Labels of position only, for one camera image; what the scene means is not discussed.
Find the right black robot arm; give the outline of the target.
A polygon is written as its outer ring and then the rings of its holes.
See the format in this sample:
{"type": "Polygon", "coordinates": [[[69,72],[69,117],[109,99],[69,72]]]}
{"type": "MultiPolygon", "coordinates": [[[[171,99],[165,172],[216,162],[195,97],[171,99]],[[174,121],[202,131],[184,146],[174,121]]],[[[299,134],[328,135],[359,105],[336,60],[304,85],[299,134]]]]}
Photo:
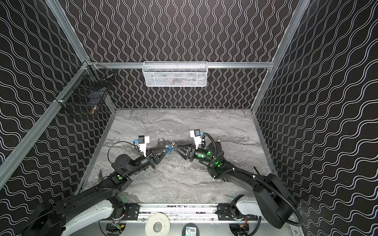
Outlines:
{"type": "Polygon", "coordinates": [[[252,192],[261,217],[275,228],[280,229],[285,223],[297,227],[303,225],[297,201],[276,175],[263,176],[236,167],[225,159],[219,142],[209,144],[207,148],[179,145],[175,151],[185,160],[192,162],[197,159],[204,164],[213,179],[233,183],[252,192]]]}

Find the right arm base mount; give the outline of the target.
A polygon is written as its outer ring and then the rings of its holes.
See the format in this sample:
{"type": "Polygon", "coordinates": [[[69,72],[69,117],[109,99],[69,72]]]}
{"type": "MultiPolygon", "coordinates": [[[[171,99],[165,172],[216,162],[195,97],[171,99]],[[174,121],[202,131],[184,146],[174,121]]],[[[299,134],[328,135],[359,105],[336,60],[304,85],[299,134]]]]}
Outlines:
{"type": "Polygon", "coordinates": [[[218,204],[215,214],[219,221],[244,221],[246,217],[248,220],[258,220],[258,216],[243,215],[236,206],[231,204],[218,204]]]}

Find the small blue padlock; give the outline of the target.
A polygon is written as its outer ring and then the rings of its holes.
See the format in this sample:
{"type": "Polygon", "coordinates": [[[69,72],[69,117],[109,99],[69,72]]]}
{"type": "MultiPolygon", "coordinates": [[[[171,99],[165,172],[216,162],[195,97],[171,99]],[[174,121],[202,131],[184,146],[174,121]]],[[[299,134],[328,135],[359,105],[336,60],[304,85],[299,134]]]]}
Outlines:
{"type": "Polygon", "coordinates": [[[168,145],[166,145],[165,148],[166,148],[166,150],[164,152],[166,152],[166,154],[168,154],[168,155],[170,155],[172,153],[172,151],[174,150],[174,147],[168,146],[168,145]]]}

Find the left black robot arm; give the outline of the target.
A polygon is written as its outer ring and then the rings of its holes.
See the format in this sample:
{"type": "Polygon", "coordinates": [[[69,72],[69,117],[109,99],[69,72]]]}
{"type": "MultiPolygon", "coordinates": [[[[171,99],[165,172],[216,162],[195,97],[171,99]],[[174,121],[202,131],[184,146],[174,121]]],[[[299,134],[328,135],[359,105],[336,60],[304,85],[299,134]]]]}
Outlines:
{"type": "Polygon", "coordinates": [[[124,217],[124,203],[119,194],[132,183],[131,176],[155,168],[173,148],[151,148],[147,156],[132,159],[119,155],[112,163],[112,172],[99,184],[64,201],[41,204],[21,230],[23,236],[69,236],[80,229],[106,218],[124,217]]]}

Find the large brass padlock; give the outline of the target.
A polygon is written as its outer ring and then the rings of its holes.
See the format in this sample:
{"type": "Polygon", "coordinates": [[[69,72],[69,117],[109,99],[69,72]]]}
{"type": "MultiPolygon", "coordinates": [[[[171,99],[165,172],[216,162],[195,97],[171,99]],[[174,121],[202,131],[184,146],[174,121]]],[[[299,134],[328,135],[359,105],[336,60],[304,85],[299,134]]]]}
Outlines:
{"type": "Polygon", "coordinates": [[[158,143],[157,143],[157,147],[165,147],[166,146],[166,141],[165,141],[165,139],[164,138],[162,138],[162,137],[160,137],[159,139],[158,139],[158,141],[157,141],[158,143]]]}

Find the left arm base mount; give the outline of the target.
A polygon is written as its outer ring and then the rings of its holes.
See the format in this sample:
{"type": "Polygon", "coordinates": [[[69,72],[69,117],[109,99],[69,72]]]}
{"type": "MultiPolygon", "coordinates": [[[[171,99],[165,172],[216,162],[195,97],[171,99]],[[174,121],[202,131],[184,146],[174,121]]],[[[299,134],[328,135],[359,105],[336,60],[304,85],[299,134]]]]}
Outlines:
{"type": "Polygon", "coordinates": [[[139,216],[140,205],[137,203],[124,203],[122,206],[117,206],[110,214],[110,216],[103,220],[137,220],[139,216]]]}

